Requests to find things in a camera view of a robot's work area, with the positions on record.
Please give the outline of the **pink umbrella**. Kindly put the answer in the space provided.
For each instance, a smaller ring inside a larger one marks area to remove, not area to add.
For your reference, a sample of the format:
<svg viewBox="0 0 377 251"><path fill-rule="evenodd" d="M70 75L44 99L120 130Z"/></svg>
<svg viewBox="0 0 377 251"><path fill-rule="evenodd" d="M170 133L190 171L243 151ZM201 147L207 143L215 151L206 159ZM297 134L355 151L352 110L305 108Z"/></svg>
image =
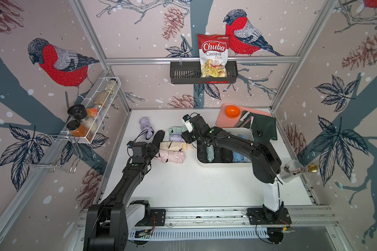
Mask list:
<svg viewBox="0 0 377 251"><path fill-rule="evenodd" d="M182 164L185 160L185 155L179 151L159 150L154 159L162 163Z"/></svg>

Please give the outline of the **black umbrella front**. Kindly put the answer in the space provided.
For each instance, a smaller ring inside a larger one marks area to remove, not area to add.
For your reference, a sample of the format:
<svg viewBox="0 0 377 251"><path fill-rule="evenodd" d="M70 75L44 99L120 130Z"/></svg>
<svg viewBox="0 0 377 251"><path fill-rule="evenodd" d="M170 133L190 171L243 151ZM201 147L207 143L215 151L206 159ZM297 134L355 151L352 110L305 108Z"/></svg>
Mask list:
<svg viewBox="0 0 377 251"><path fill-rule="evenodd" d="M222 158L224 163L233 163L233 152L229 149L222 148Z"/></svg>

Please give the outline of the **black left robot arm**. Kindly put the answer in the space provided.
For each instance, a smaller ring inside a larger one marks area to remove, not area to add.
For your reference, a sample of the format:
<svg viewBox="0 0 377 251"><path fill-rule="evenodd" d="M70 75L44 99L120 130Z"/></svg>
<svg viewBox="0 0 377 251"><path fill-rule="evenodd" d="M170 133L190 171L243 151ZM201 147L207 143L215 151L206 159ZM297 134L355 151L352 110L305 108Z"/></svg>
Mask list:
<svg viewBox="0 0 377 251"><path fill-rule="evenodd" d="M123 251L128 234L135 223L128 223L127 203L134 190L149 172L151 160L159 153L160 142L132 142L133 155L128 159L123 175L113 191L100 204L87 212L84 251Z"/></svg>

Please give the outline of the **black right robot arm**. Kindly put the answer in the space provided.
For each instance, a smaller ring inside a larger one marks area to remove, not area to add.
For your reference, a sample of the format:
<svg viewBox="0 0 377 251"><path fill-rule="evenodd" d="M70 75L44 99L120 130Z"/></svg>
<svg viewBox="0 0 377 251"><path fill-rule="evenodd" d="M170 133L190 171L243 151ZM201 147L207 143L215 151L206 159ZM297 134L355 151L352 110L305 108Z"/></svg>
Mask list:
<svg viewBox="0 0 377 251"><path fill-rule="evenodd" d="M182 137L186 143L197 142L197 146L220 147L243 155L251 161L252 171L263 183L263 213L266 218L277 218L284 209L280 198L279 173L281 160L270 142L260 143L235 136L222 128L209 127L202 116L184 115L182 118L187 131Z"/></svg>

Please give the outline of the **pale teal umbrella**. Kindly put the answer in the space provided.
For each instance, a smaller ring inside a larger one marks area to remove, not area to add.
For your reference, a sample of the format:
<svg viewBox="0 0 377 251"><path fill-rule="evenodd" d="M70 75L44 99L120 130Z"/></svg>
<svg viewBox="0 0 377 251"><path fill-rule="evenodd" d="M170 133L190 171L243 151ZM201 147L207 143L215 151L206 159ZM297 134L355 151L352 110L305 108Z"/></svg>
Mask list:
<svg viewBox="0 0 377 251"><path fill-rule="evenodd" d="M212 145L206 147L207 160L212 163L215 158L214 147Z"/></svg>

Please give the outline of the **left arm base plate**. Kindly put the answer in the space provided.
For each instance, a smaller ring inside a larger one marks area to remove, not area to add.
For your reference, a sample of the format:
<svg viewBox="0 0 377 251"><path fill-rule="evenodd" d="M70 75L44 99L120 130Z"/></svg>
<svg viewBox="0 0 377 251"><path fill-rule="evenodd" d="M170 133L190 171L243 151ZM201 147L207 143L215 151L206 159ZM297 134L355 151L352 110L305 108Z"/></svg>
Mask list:
<svg viewBox="0 0 377 251"><path fill-rule="evenodd" d="M152 227L152 226L164 226L165 225L166 209L153 209L145 212L143 219L138 221L134 227Z"/></svg>

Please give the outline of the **beige umbrella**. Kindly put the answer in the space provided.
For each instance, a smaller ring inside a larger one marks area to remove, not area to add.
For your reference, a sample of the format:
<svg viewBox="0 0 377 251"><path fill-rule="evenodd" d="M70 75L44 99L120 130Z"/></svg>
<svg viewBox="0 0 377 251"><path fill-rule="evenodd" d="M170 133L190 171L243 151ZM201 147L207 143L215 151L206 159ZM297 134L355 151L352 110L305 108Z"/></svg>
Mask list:
<svg viewBox="0 0 377 251"><path fill-rule="evenodd" d="M160 143L160 149L167 150L167 151L181 152L181 151L186 151L189 147L193 148L192 146L189 146L185 142L178 142L178 141L167 141L167 142Z"/></svg>

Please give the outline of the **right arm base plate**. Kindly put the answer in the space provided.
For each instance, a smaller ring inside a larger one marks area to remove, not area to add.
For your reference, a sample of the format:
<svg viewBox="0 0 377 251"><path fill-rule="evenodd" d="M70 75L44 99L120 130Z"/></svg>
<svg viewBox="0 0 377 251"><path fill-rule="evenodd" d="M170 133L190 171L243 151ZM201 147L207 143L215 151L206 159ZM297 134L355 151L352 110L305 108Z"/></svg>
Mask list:
<svg viewBox="0 0 377 251"><path fill-rule="evenodd" d="M248 208L246 216L249 218L250 225L291 225L287 208L280 208L273 212L267 208Z"/></svg>

